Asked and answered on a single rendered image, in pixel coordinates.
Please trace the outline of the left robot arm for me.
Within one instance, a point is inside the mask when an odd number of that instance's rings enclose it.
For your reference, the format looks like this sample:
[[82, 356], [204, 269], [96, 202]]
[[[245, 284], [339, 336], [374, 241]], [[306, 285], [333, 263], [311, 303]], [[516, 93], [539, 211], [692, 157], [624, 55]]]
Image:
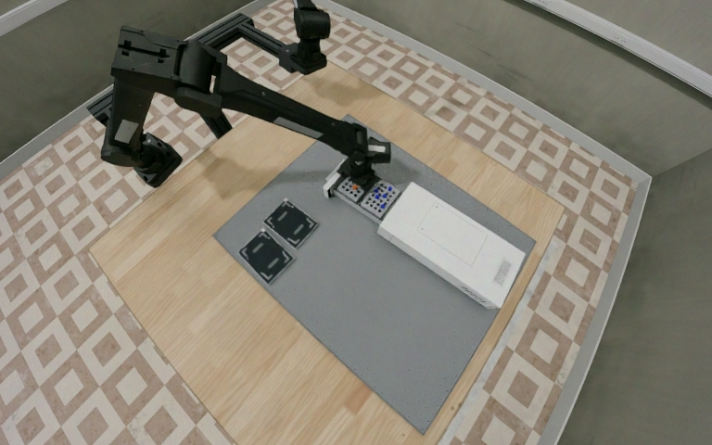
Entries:
[[326, 62], [326, 55], [321, 52], [320, 39], [329, 38], [331, 20], [329, 14], [323, 9], [317, 9], [312, 0], [292, 1], [295, 6], [293, 20], [299, 43], [298, 51], [290, 54], [290, 60], [307, 70]]

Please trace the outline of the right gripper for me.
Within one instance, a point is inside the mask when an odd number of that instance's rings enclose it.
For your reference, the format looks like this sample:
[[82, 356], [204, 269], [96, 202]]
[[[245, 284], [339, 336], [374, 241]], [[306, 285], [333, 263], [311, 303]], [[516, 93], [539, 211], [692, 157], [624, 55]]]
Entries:
[[[375, 170], [373, 169], [370, 169], [368, 173], [364, 174], [366, 162], [361, 167], [353, 167], [349, 164], [348, 158], [346, 158], [343, 163], [343, 165], [341, 164], [340, 167], [337, 169], [337, 173], [341, 175], [344, 179], [349, 176], [350, 180], [356, 185], [360, 186], [365, 193], [368, 192], [368, 190], [378, 179], [378, 177], [375, 175]], [[344, 173], [346, 173], [347, 176]]]

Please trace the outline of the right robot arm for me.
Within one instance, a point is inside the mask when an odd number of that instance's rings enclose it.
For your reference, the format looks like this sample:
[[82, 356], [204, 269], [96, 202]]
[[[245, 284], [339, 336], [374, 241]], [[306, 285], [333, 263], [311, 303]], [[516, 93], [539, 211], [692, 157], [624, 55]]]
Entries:
[[[356, 122], [334, 119], [253, 82], [228, 66], [227, 60], [225, 53], [197, 40], [121, 26], [110, 71], [113, 95], [101, 159], [133, 167], [146, 184], [154, 184], [176, 161], [160, 140], [143, 144], [143, 127], [156, 92], [173, 98], [180, 108], [213, 119], [224, 108], [303, 134], [348, 156], [353, 167], [366, 162], [364, 174], [372, 164], [390, 163], [390, 142], [368, 138], [367, 129]], [[215, 80], [210, 95], [211, 76]]]

